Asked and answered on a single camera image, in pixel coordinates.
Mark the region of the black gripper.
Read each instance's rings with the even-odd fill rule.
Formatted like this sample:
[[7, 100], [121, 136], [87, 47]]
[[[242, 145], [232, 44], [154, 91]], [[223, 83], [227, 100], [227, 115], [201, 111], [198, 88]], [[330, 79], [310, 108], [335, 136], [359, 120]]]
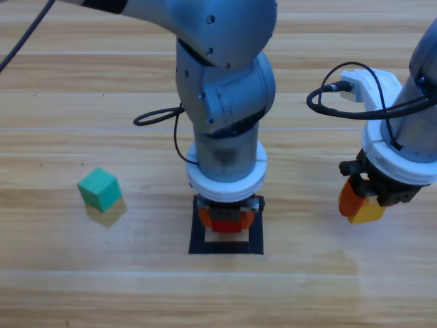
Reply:
[[360, 150], [353, 161], [342, 161], [339, 170], [348, 176], [339, 194], [339, 212], [348, 219], [359, 219], [365, 198], [376, 196], [378, 204], [392, 206], [408, 203], [429, 184], [406, 184], [390, 178], [370, 162], [364, 150]]
[[263, 196], [253, 194], [237, 202], [215, 202], [201, 195], [195, 196], [195, 205], [200, 222], [212, 229], [213, 221], [240, 221], [240, 232], [251, 227], [257, 213], [265, 206]]

